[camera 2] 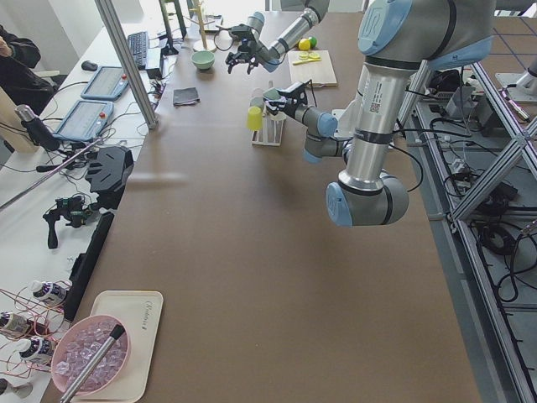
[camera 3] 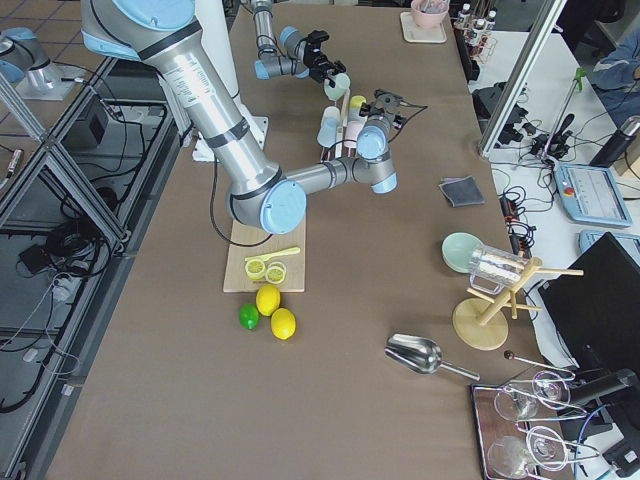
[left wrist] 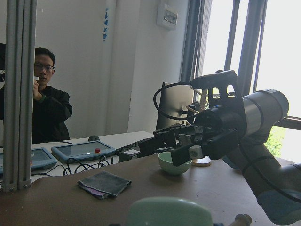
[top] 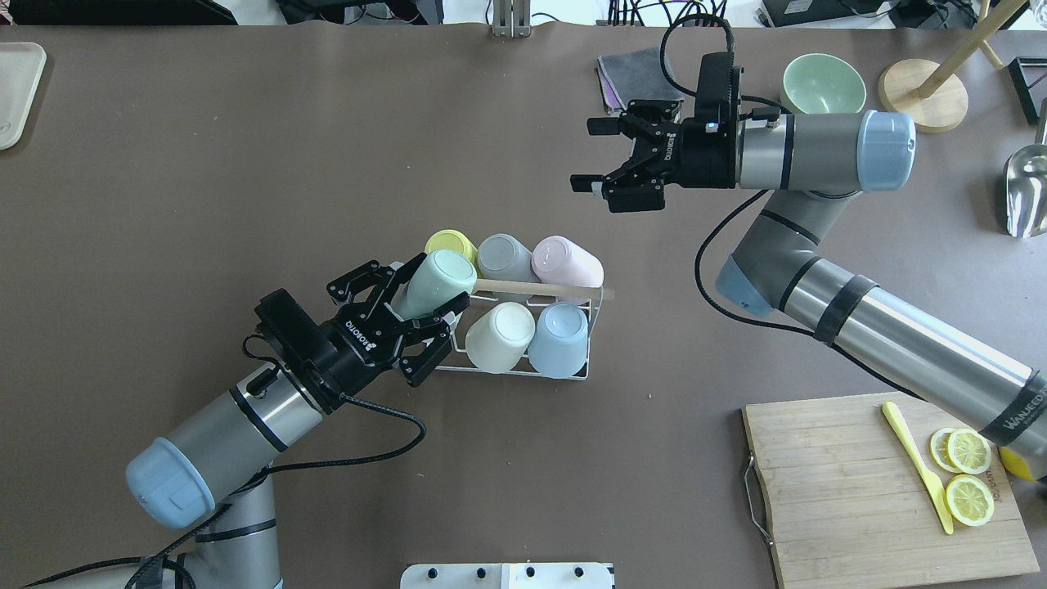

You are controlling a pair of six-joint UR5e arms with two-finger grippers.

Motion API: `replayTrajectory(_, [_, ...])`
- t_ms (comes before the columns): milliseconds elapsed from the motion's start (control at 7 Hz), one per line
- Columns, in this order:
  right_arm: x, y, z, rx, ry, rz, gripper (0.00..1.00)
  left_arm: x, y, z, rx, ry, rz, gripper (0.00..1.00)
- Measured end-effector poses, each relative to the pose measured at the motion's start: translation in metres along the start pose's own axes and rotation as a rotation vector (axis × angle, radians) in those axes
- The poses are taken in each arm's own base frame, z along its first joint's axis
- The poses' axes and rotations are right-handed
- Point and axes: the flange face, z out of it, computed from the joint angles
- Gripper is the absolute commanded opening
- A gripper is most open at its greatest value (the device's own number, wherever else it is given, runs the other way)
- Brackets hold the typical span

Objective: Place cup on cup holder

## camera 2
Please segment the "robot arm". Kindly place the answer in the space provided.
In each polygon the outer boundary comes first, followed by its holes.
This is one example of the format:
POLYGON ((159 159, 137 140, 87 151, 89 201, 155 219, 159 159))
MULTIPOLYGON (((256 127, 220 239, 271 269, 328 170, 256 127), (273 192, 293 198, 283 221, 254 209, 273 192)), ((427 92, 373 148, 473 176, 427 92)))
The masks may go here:
POLYGON ((404 185, 383 170, 408 79, 423 62, 457 68, 492 48, 494 1, 376 1, 362 17, 358 49, 365 61, 350 120, 308 106, 288 90, 270 89, 270 112, 302 122, 323 146, 338 129, 352 134, 347 166, 326 188, 326 208, 338 226, 386 225, 407 211, 404 185))
POLYGON ((259 65, 268 72, 274 72, 302 36, 326 16, 329 3, 324 0, 303 1, 305 8, 302 14, 270 46, 260 39, 265 23, 264 15, 260 12, 249 16, 245 24, 231 27, 231 34, 238 38, 239 46, 235 53, 230 52, 225 59, 227 72, 231 73, 233 67, 239 64, 248 66, 248 74, 259 65))

